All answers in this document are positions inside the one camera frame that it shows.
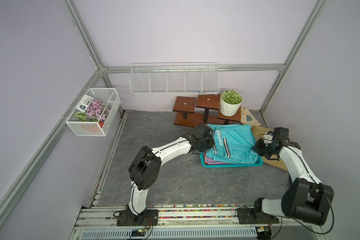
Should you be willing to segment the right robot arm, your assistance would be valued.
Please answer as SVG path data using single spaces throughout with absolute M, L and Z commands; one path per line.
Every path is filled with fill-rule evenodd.
M 253 213 L 324 225 L 328 215 L 333 213 L 332 187 L 316 177 L 305 161 L 300 145 L 290 140 L 288 129 L 278 127 L 259 137 L 253 151 L 270 161 L 282 160 L 292 184 L 281 199 L 257 199 Z

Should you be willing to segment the purple pants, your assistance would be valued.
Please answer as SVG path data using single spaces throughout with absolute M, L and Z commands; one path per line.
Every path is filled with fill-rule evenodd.
M 214 161 L 212 158 L 209 158 L 208 156 L 203 155 L 203 162 L 205 165 L 208 166 L 218 166 L 218 165 L 228 165 L 229 163 Z

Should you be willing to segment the teal pants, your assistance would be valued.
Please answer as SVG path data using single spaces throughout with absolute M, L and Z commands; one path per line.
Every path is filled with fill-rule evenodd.
M 254 165 L 259 154 L 252 150 L 255 138 L 250 125 L 208 125 L 214 131 L 215 145 L 206 157 L 226 164 Z

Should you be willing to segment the teal plastic basket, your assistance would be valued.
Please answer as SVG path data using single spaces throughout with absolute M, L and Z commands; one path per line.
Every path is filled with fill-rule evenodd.
M 256 162 L 254 164 L 228 164 L 228 165 L 208 166 L 208 165 L 205 165 L 204 162 L 203 162 L 203 160 L 204 160 L 203 155 L 204 154 L 200 154 L 200 159 L 201 159 L 201 164 L 205 168 L 258 167 L 258 166 L 261 166 L 263 164 L 263 158 L 258 157 L 258 159 L 256 160 Z

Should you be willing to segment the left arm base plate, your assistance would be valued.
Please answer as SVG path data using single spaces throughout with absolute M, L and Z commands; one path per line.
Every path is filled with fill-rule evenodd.
M 122 210 L 119 212 L 117 221 L 118 227 L 132 226 L 157 226 L 159 220 L 158 210 L 145 210 L 139 215 L 134 215 L 131 210 Z

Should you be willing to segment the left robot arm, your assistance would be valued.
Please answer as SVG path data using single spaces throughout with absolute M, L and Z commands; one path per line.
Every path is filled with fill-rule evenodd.
M 211 149 L 215 145 L 214 133 L 211 127 L 201 124 L 192 133 L 161 147 L 142 147 L 128 168 L 131 197 L 127 213 L 130 217 L 137 218 L 146 211 L 148 190 L 156 182 L 161 167 L 181 155 L 201 154 Z

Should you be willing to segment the khaki pants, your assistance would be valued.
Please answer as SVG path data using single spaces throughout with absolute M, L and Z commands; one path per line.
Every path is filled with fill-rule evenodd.
M 251 126 L 251 132 L 255 138 L 255 141 L 259 140 L 260 139 L 260 136 L 262 136 L 263 134 L 266 134 L 270 131 L 273 131 L 273 129 L 270 129 L 270 128 L 265 128 L 265 127 L 262 127 L 262 126 Z M 263 162 L 268 164 L 268 165 L 271 165 L 273 167 L 276 167 L 276 168 L 279 168 L 279 169 L 282 169 L 284 171 L 288 171 L 287 170 L 287 167 L 285 165 L 285 163 L 283 162 L 282 159 L 280 159 L 279 161 L 277 160 L 268 160 L 266 159 L 265 157 L 263 157 Z

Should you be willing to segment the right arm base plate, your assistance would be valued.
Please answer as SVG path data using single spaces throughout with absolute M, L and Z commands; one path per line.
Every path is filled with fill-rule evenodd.
M 238 218 L 240 225 L 261 224 L 270 226 L 271 224 L 280 223 L 276 216 L 255 211 L 252 208 L 237 208 L 235 216 Z

